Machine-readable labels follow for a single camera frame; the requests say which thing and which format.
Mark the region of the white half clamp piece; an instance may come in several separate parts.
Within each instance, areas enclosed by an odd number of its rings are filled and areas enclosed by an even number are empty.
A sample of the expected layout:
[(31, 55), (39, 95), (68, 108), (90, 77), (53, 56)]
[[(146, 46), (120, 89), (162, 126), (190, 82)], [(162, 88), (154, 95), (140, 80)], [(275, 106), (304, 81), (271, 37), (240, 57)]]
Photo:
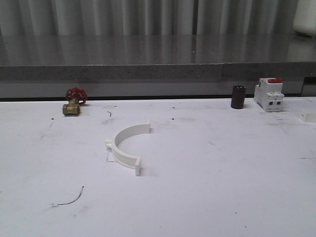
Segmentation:
[(105, 145), (113, 153), (115, 160), (122, 166), (134, 169), (135, 175), (139, 176), (142, 169), (141, 157), (128, 154), (119, 148), (119, 144), (132, 136), (140, 134), (150, 134), (150, 121), (145, 123), (132, 125), (117, 132), (111, 139), (106, 140)]
[(309, 111), (302, 111), (301, 120), (303, 122), (316, 123), (316, 113)]

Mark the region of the grey stone counter slab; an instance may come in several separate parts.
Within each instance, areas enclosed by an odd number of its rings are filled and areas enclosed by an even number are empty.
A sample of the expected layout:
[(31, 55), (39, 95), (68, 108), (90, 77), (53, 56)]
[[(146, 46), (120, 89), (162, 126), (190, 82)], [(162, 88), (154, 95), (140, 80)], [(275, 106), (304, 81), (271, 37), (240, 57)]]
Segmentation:
[(316, 41), (295, 34), (6, 36), (2, 99), (252, 94), (259, 78), (283, 79), (288, 95), (316, 93)]

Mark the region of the dark brown cylindrical coupling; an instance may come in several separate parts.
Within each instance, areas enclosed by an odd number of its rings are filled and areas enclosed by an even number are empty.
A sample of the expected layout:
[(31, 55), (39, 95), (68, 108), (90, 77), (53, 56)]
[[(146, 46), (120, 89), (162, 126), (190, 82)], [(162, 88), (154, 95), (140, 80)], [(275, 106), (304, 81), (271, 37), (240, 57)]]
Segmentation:
[(235, 85), (232, 91), (231, 108), (243, 109), (245, 100), (246, 87)]

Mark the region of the brass valve red handwheel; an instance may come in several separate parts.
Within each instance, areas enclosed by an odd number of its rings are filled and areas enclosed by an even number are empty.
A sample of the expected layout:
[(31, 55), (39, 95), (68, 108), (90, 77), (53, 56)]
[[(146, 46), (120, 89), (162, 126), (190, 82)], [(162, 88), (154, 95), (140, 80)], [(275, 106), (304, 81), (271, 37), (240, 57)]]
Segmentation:
[(78, 116), (80, 114), (80, 107), (86, 103), (88, 96), (85, 90), (74, 87), (67, 90), (65, 98), (68, 104), (63, 105), (63, 115)]

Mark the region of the white container on counter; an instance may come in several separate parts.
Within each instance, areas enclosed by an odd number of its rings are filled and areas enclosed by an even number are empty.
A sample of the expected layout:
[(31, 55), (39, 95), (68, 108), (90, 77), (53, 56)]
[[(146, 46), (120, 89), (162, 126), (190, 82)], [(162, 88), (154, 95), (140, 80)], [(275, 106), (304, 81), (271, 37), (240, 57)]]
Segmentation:
[(299, 0), (293, 20), (293, 30), (316, 37), (316, 0)]

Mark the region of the white circuit breaker red switch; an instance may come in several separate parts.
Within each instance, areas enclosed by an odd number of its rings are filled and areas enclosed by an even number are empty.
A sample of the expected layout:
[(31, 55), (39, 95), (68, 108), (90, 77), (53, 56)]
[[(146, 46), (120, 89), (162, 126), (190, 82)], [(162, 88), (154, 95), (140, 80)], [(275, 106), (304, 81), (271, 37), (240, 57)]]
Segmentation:
[(265, 112), (280, 112), (283, 106), (284, 94), (282, 94), (283, 79), (260, 78), (255, 86), (254, 101)]

